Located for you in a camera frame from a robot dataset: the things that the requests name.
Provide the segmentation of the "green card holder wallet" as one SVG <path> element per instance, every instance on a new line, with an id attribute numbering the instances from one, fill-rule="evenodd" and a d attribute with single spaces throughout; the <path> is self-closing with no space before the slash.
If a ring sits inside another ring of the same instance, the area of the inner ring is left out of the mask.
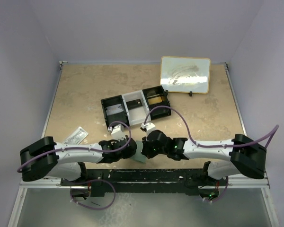
<path id="1" fill-rule="evenodd" d="M 141 141 L 136 141 L 136 145 L 137 145 L 136 153 L 131 157 L 131 159 L 139 163 L 145 164 L 146 156 L 142 154 L 143 143 Z"/>

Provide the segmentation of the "black white sorting tray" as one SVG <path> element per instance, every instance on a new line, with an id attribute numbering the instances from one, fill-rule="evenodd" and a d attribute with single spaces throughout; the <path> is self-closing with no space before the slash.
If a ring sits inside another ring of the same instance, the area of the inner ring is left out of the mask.
<path id="1" fill-rule="evenodd" d="M 168 92 L 162 86 L 151 87 L 101 100 L 106 126 L 114 121 L 120 121 L 128 126 L 142 124 L 145 120 L 171 115 L 168 108 L 152 110 L 157 106 L 168 106 Z"/>

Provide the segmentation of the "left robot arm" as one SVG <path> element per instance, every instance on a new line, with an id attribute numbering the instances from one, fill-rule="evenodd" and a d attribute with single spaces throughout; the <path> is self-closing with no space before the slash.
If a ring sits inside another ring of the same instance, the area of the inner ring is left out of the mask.
<path id="1" fill-rule="evenodd" d="M 66 145 L 47 136 L 20 151 L 17 172 L 25 182 L 57 177 L 84 185 L 88 180 L 85 162 L 111 164 L 134 156 L 136 150 L 136 142 L 128 136 L 88 145 Z"/>

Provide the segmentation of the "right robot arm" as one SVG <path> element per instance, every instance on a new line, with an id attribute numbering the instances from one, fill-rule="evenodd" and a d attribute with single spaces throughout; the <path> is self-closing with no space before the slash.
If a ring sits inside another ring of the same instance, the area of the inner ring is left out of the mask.
<path id="1" fill-rule="evenodd" d="M 196 141 L 170 138 L 154 130 L 142 139 L 142 154 L 148 159 L 166 155 L 175 161 L 207 158 L 201 180 L 212 185 L 230 175 L 242 174 L 252 179 L 265 177 L 266 148 L 243 134 L 231 140 Z"/>

